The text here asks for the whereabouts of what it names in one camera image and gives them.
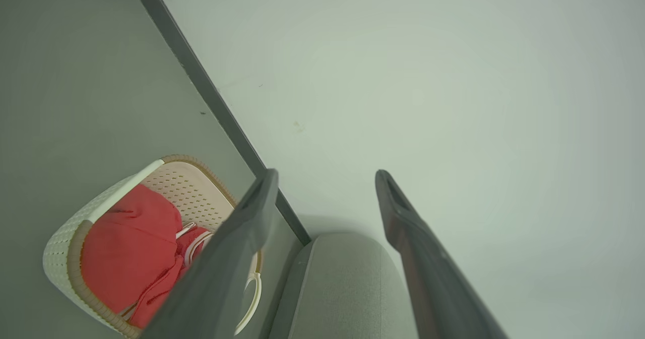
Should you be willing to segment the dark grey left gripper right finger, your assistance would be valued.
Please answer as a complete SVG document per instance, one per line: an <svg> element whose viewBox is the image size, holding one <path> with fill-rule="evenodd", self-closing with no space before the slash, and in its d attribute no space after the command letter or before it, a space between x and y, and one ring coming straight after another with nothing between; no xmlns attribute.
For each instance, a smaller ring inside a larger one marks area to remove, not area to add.
<svg viewBox="0 0 645 339"><path fill-rule="evenodd" d="M393 176L377 171L375 188L385 237L401 256L419 337L507 337Z"/></svg>

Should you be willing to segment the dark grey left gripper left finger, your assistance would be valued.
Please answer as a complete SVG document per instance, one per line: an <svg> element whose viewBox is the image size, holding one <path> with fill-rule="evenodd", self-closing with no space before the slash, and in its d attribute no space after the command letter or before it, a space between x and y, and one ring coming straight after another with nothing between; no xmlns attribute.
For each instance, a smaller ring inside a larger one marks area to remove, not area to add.
<svg viewBox="0 0 645 339"><path fill-rule="evenodd" d="M252 257L267 242L278 172L261 174L214 234L142 338L233 338Z"/></svg>

